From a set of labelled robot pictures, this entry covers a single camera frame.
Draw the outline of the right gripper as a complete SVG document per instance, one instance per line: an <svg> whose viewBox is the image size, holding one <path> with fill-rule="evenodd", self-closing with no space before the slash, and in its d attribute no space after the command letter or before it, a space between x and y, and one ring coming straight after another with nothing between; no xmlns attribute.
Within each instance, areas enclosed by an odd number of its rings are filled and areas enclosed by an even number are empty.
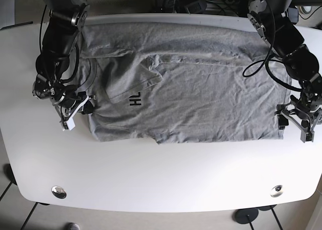
<svg viewBox="0 0 322 230"><path fill-rule="evenodd" d="M94 106L92 101L96 96L86 92L76 93L75 85L64 86L58 82L51 83L49 79L38 74L33 83L33 96L44 100L49 99L60 116L60 124L69 118L74 118L76 113L83 115L92 114Z"/></svg>

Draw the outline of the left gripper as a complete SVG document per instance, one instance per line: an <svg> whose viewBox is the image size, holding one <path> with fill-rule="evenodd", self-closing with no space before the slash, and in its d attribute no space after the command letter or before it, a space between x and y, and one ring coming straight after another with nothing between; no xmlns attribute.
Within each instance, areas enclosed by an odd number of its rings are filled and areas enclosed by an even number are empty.
<svg viewBox="0 0 322 230"><path fill-rule="evenodd" d="M287 85L286 88L300 92L300 98L290 96L287 104L278 104L275 115L279 129L285 129L289 122L302 131L314 132L316 125L321 124L321 79L302 81L302 88Z"/></svg>

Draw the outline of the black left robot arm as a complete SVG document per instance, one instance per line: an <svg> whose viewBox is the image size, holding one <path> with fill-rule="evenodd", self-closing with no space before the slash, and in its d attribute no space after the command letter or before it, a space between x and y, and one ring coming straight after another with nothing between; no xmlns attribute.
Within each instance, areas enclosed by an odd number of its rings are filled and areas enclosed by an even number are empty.
<svg viewBox="0 0 322 230"><path fill-rule="evenodd" d="M291 5L319 5L321 0L249 0L247 17L260 37L270 45L261 66L270 78L300 97L290 97L294 109L277 105L278 126L282 130L292 121L301 130L303 142L313 141L314 128L321 124L321 75L319 62L304 43L304 38L289 18ZM299 82L296 88L275 77L269 68L271 61L285 66L288 75Z"/></svg>

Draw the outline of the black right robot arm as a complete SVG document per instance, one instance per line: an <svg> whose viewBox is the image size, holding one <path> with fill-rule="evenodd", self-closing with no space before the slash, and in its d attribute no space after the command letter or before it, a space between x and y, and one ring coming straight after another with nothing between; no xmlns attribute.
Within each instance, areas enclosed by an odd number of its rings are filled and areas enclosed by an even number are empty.
<svg viewBox="0 0 322 230"><path fill-rule="evenodd" d="M64 130L75 127L76 113L91 114L94 96L80 92L71 82L78 72L78 36L88 15L88 0L43 0L49 9L49 24L39 35L40 55L36 59L33 96L49 99L60 116Z"/></svg>

